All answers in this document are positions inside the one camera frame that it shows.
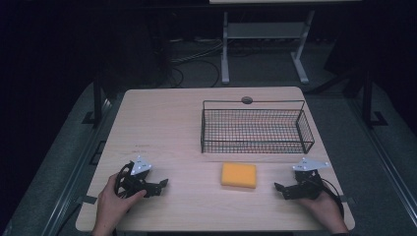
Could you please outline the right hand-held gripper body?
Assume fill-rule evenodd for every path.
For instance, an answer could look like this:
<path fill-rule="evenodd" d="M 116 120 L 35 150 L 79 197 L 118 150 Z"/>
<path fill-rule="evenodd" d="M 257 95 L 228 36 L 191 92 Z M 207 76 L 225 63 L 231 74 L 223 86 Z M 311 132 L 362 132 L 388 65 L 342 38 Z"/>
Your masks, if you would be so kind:
<path fill-rule="evenodd" d="M 319 170 L 328 168 L 329 163 L 303 157 L 292 167 L 296 185 L 284 188 L 286 200 L 316 199 L 323 190 L 324 184 Z"/>

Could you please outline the black metal post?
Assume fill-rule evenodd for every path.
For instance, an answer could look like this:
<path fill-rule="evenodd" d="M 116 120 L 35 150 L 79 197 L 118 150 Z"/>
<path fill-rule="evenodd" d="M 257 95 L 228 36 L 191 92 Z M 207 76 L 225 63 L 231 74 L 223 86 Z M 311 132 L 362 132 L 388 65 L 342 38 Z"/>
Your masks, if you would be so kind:
<path fill-rule="evenodd" d="M 101 122 L 103 112 L 102 106 L 104 103 L 103 91 L 104 77 L 102 74 L 97 74 L 92 82 L 92 98 L 93 110 L 86 113 L 83 124 L 92 125 L 95 129 Z"/>
<path fill-rule="evenodd" d="M 371 74 L 367 71 L 363 79 L 363 96 L 362 96 L 362 119 L 369 129 L 375 126 L 386 126 L 387 120 L 380 111 L 372 110 L 373 98 L 373 81 Z"/>

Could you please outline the person's left hand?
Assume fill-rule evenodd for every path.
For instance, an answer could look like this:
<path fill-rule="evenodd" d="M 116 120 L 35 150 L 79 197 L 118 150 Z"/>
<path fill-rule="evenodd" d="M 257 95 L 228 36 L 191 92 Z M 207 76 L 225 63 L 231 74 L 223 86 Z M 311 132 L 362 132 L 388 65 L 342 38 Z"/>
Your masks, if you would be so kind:
<path fill-rule="evenodd" d="M 138 203 L 147 193 L 141 190 L 127 199 L 119 198 L 115 192 L 116 174 L 109 177 L 107 184 L 98 195 L 97 211 L 92 236 L 111 236 L 128 210 Z"/>

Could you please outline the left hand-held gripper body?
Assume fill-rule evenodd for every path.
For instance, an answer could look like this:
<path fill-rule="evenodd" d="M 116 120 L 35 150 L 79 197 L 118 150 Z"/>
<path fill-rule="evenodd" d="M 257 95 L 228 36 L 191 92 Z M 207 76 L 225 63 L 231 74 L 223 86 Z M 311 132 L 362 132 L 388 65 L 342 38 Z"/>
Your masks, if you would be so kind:
<path fill-rule="evenodd" d="M 124 165 L 116 175 L 114 187 L 116 196 L 127 199 L 142 190 L 147 192 L 146 198 L 156 196 L 157 185 L 146 181 L 150 169 L 151 165 L 140 156 Z"/>

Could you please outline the yellow sponge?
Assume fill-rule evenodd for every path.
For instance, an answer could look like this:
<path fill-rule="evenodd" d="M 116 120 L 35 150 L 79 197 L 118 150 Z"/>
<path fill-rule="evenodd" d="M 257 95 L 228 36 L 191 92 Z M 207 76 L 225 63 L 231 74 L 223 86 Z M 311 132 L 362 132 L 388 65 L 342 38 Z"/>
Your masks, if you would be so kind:
<path fill-rule="evenodd" d="M 255 189 L 257 186 L 257 167 L 253 164 L 224 162 L 220 183 L 223 186 Z"/>

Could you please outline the person's right hand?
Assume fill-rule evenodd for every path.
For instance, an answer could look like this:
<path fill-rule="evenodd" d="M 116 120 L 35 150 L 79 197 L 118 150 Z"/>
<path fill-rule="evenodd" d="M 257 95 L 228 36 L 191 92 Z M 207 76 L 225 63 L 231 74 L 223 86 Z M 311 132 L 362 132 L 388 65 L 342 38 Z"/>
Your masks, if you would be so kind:
<path fill-rule="evenodd" d="M 321 192 L 314 199 L 299 199 L 297 203 L 303 206 L 332 236 L 348 236 L 349 230 L 332 197 Z"/>

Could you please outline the black wire basket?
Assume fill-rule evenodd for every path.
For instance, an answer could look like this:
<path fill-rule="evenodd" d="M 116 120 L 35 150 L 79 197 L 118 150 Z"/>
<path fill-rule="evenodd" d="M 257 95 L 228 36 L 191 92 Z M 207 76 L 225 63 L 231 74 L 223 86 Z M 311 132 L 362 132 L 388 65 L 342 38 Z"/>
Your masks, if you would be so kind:
<path fill-rule="evenodd" d="M 203 102 L 203 152 L 307 153 L 314 143 L 303 100 Z"/>

